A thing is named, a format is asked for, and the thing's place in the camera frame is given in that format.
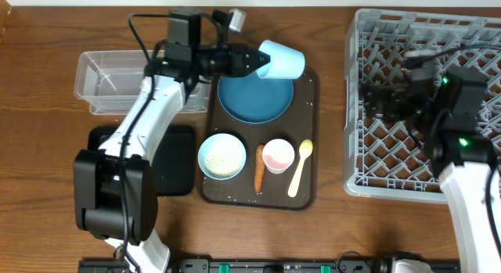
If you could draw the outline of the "light blue plastic cup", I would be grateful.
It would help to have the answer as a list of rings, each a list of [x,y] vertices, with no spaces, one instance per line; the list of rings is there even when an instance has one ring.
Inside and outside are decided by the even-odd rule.
[[[305,69],[305,56],[298,50],[278,44],[274,41],[263,41],[259,50],[270,57],[270,62],[257,69],[261,79],[298,79]]]

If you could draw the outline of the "dark blue plate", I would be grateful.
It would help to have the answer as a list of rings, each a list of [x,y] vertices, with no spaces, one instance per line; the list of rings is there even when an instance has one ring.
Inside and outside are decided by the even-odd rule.
[[[261,79],[256,73],[246,77],[221,77],[218,99],[233,118],[247,124],[263,124],[280,117],[294,97],[291,79]]]

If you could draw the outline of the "pink plastic cup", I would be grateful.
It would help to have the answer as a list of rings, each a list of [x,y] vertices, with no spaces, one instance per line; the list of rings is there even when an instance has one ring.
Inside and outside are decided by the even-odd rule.
[[[263,149],[263,160],[272,174],[282,174],[294,162],[294,147],[281,138],[267,142]]]

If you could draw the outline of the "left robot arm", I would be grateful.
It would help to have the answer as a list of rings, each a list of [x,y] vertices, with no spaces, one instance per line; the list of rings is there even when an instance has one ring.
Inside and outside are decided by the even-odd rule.
[[[245,77],[270,56],[228,36],[242,31],[240,9],[210,14],[182,7],[165,15],[168,36],[145,51],[140,93],[117,130],[74,161],[75,221],[114,248],[110,260],[83,260],[81,272],[164,272],[170,251],[155,231],[151,164],[174,116],[202,79]]]

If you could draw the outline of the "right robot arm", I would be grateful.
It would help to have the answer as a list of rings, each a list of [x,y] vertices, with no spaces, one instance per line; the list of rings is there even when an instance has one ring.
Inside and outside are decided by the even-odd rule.
[[[445,195],[463,272],[500,270],[499,161],[477,130],[487,85],[480,71],[452,66],[438,87],[431,77],[414,76],[359,86],[368,117],[381,112],[383,121],[406,121],[424,136],[420,148]]]

